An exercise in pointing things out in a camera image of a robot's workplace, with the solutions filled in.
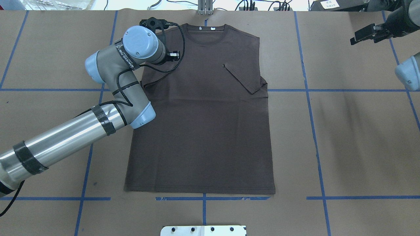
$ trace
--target black t-shirt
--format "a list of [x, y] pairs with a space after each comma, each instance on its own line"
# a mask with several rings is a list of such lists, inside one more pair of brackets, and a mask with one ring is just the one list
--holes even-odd
[[[260, 39], [229, 25], [182, 29], [180, 66], [144, 70], [156, 118], [134, 130], [126, 190], [274, 194]], [[182, 50], [178, 28], [165, 33], [168, 49]]]

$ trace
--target white paper label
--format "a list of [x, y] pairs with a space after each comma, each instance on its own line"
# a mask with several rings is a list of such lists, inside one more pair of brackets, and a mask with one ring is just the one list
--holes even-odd
[[337, 3], [336, 0], [327, 0], [321, 2], [321, 5], [324, 9], [332, 9], [332, 8], [339, 8], [340, 5]]

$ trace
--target blue joint cap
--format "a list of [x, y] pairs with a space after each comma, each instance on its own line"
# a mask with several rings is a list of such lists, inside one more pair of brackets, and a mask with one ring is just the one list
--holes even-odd
[[156, 117], [155, 110], [152, 107], [152, 104], [149, 104], [143, 109], [142, 113], [130, 124], [133, 128], [138, 128], [149, 123]]
[[414, 56], [395, 68], [398, 79], [411, 91], [419, 89], [420, 72]]
[[156, 35], [146, 27], [132, 26], [123, 36], [125, 50], [134, 58], [146, 59], [153, 56], [158, 47], [159, 40]]
[[96, 57], [98, 56], [98, 52], [90, 55], [86, 61], [84, 61], [84, 67], [86, 68], [87, 73], [92, 77], [92, 79], [97, 82], [98, 84], [104, 84], [105, 82], [102, 80], [101, 76], [99, 75], [98, 64], [96, 62]]

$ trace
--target table surface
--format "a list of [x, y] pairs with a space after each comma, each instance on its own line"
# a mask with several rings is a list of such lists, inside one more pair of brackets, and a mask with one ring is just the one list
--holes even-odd
[[277, 193], [125, 192], [128, 126], [29, 178], [1, 235], [159, 235], [203, 224], [246, 225], [253, 236], [420, 234], [420, 93], [394, 74], [420, 50], [420, 31], [349, 42], [383, 22], [381, 12], [0, 11], [0, 150], [112, 99], [84, 61], [151, 16], [260, 37]]

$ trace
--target neckline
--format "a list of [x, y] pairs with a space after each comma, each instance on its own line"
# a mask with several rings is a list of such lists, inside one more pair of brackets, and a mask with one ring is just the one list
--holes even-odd
[[[222, 26], [194, 26], [194, 25], [190, 25], [190, 24], [184, 24], [182, 26], [182, 30], [184, 31], [184, 34], [186, 35], [186, 37], [191, 40], [192, 42], [198, 44], [198, 45], [204, 45], [204, 46], [208, 46], [208, 45], [214, 45], [219, 43], [220, 41], [222, 41], [229, 30], [229, 25], [224, 24]], [[190, 31], [223, 31], [223, 34], [221, 35], [221, 37], [219, 37], [217, 40], [212, 41], [212, 42], [201, 42], [197, 39], [195, 39], [191, 34]]]

